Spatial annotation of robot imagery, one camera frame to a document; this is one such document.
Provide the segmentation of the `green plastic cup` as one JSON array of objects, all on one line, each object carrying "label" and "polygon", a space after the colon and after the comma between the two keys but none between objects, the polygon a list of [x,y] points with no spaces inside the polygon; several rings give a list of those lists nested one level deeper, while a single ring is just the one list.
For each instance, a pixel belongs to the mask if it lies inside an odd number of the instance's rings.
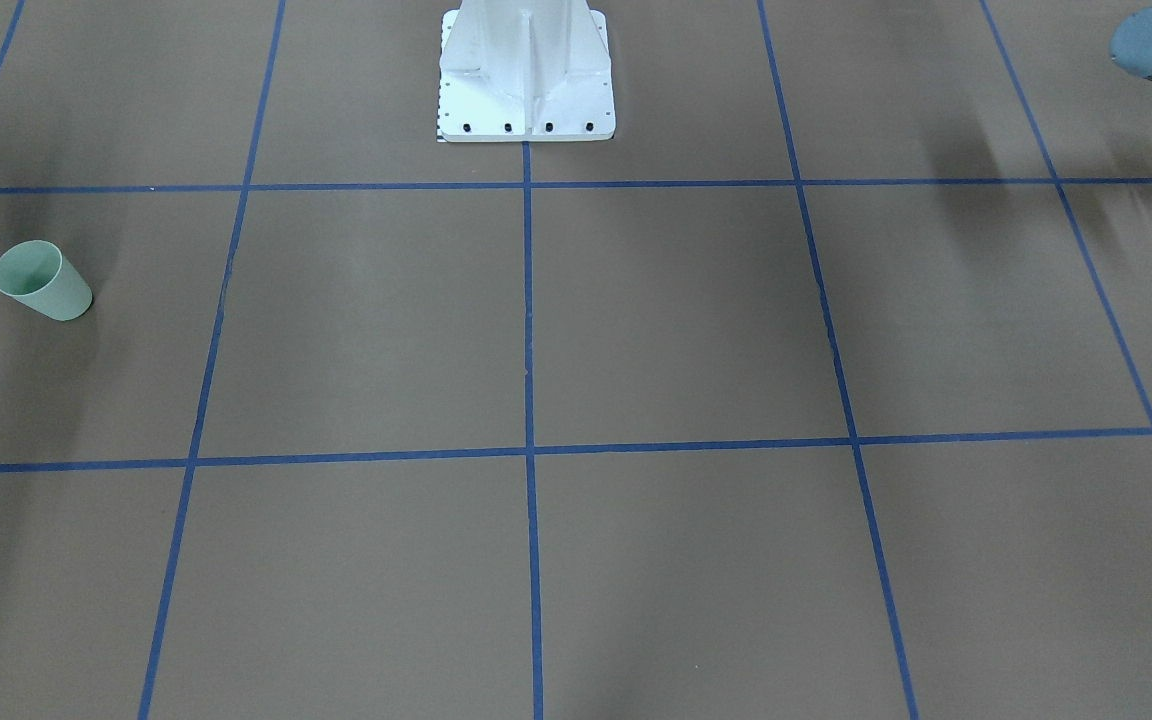
[{"label": "green plastic cup", "polygon": [[0,293],[55,323],[71,323],[93,304],[86,279],[45,240],[28,240],[0,256]]}]

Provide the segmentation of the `white pedestal column base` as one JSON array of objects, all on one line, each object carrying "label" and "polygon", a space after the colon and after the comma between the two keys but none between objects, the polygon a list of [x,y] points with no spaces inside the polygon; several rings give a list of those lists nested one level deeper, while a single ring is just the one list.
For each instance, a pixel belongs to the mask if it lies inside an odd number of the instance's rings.
[{"label": "white pedestal column base", "polygon": [[608,23],[585,1],[462,1],[440,31],[438,141],[616,135]]}]

